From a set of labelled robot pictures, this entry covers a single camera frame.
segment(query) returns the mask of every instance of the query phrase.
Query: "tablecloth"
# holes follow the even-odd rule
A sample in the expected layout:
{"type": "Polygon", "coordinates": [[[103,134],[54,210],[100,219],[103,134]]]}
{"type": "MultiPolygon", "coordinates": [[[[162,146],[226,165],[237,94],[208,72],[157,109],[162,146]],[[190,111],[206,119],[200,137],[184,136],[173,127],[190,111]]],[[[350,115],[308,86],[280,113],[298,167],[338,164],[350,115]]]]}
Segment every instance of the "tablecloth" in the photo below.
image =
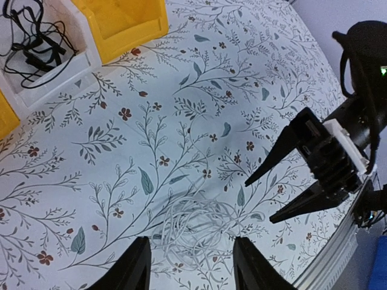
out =
{"type": "Polygon", "coordinates": [[[352,199],[270,223],[313,182],[296,152],[244,187],[298,111],[324,118],[342,102],[290,4],[166,5],[167,36],[88,76],[82,93],[61,92],[0,143],[3,289],[86,289],[137,236],[151,238],[151,289],[234,289],[235,236],[293,282],[346,215],[352,199]]]}

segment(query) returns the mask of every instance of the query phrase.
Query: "white string pile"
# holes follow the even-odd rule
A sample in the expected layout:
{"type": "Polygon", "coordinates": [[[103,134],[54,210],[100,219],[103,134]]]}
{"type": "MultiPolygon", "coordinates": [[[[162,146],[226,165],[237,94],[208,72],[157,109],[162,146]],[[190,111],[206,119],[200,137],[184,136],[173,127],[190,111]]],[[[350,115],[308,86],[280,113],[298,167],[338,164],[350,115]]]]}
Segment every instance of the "white string pile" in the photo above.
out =
{"type": "MultiPolygon", "coordinates": [[[[199,115],[192,121],[189,138],[193,147],[206,159],[206,170],[209,172],[207,154],[192,141],[192,128],[199,117],[204,116],[199,115]]],[[[243,229],[247,232],[242,221],[251,213],[238,215],[234,207],[217,201],[217,197],[207,199],[205,191],[201,190],[207,179],[201,179],[203,181],[194,195],[177,198],[169,204],[162,225],[154,230],[152,236],[161,236],[161,239],[153,239],[153,243],[163,249],[164,257],[172,266],[182,263],[184,267],[181,270],[214,272],[213,258],[224,261],[232,255],[233,238],[243,229]]]]}

